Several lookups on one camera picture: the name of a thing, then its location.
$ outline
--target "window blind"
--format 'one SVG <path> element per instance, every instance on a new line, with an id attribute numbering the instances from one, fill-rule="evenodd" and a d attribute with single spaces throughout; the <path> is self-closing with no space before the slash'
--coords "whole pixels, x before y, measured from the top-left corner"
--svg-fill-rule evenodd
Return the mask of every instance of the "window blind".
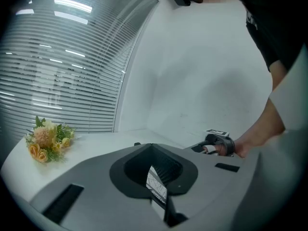
<path id="1" fill-rule="evenodd" d="M 157 0 L 28 0 L 0 45 L 0 111 L 19 141 L 35 116 L 112 132 L 124 74 Z"/>

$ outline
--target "small label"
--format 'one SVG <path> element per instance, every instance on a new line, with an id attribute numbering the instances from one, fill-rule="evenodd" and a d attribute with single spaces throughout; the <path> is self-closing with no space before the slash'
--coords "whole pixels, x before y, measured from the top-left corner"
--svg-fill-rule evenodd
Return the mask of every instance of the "small label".
<path id="1" fill-rule="evenodd" d="M 219 134 L 219 135 L 226 135 L 227 134 L 227 132 L 213 130 L 213 129 L 207 130 L 207 132 L 209 132 L 209 133 L 216 133 L 216 134 Z"/>

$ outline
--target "gray device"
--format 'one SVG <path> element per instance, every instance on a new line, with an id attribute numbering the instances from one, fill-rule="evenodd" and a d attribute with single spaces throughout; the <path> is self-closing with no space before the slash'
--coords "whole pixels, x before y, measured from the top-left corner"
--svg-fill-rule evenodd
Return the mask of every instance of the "gray device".
<path id="1" fill-rule="evenodd" d="M 33 219 L 35 209 L 33 220 L 41 216 L 39 224 L 49 223 L 46 230 L 50 221 L 72 231 L 256 230 L 300 182 L 307 133 L 286 132 L 245 159 L 162 144 L 129 147 L 79 163 L 23 210 Z M 164 220 L 152 209 L 151 192 L 144 186 L 150 166 L 167 188 Z"/>

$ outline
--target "white table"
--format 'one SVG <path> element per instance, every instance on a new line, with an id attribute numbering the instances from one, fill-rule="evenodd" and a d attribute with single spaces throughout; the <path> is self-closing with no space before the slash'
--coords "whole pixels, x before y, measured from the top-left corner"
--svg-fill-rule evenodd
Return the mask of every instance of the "white table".
<path id="1" fill-rule="evenodd" d="M 8 189 L 29 202 L 44 186 L 83 160 L 131 147 L 136 142 L 162 143 L 181 148 L 148 129 L 84 134 L 79 137 L 65 154 L 65 163 L 52 162 L 45 165 L 32 159 L 25 139 L 21 139 L 1 168 L 0 174 Z"/>

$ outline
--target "black shirt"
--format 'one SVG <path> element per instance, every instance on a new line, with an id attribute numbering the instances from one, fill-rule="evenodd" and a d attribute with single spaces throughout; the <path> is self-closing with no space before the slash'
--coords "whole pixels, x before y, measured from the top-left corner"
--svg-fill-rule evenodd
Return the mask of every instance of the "black shirt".
<path id="1" fill-rule="evenodd" d="M 305 0 L 240 0 L 247 10 L 247 29 L 269 67 L 280 60 L 289 70 L 306 35 Z"/>

